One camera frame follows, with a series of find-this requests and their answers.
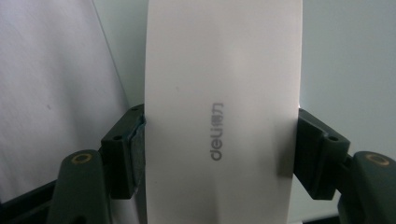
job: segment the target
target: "white paper sheet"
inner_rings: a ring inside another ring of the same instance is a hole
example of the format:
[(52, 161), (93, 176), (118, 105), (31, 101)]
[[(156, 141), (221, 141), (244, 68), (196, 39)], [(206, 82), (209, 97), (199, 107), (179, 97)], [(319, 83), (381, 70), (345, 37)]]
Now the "white paper sheet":
[(151, 0), (149, 224), (286, 223), (302, 1)]

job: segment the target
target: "brass screw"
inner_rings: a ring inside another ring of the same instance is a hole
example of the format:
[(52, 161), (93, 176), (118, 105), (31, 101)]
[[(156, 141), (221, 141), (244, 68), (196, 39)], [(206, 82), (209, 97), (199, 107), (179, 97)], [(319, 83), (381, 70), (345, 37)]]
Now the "brass screw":
[(369, 161), (372, 161), (378, 165), (381, 165), (381, 166), (387, 166), (390, 164), (390, 162), (387, 159), (385, 159), (382, 156), (375, 155), (375, 154), (367, 154), (366, 159)]
[(90, 161), (92, 158), (92, 155), (90, 153), (81, 153), (78, 154), (77, 156), (73, 157), (72, 162), (76, 165), (85, 163), (87, 161)]

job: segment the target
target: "deli logo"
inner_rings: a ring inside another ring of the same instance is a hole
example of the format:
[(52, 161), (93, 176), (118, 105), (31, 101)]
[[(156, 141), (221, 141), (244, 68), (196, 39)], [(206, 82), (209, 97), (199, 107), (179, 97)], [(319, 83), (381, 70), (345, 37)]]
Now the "deli logo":
[(211, 118), (211, 129), (210, 129), (210, 157), (213, 161), (221, 160), (222, 153), (222, 132), (223, 132), (223, 107), (222, 103), (214, 103), (212, 105), (212, 118)]

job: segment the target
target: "screw hole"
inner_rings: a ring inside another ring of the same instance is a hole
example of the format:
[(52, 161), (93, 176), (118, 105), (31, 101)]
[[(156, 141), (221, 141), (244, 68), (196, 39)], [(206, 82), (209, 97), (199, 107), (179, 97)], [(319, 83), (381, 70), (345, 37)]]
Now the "screw hole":
[(75, 219), (73, 219), (73, 221), (70, 222), (70, 224), (86, 224), (87, 223), (87, 219), (85, 217), (76, 217)]
[(334, 136), (330, 136), (329, 139), (332, 140), (332, 141), (334, 141), (334, 142), (338, 141), (338, 138), (336, 138), (336, 137), (334, 137)]
[(117, 135), (117, 136), (114, 136), (114, 137), (113, 137), (113, 140), (118, 141), (118, 140), (121, 140), (121, 138), (122, 138), (121, 135)]

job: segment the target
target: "white paper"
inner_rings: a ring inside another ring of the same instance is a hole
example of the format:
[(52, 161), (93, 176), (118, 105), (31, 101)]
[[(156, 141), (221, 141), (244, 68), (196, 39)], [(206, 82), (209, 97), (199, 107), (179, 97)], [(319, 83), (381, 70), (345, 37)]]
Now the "white paper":
[(2, 203), (99, 148), (127, 108), (92, 1), (0, 1)]
[(149, 1), (149, 224), (287, 222), (301, 35), (298, 0)]

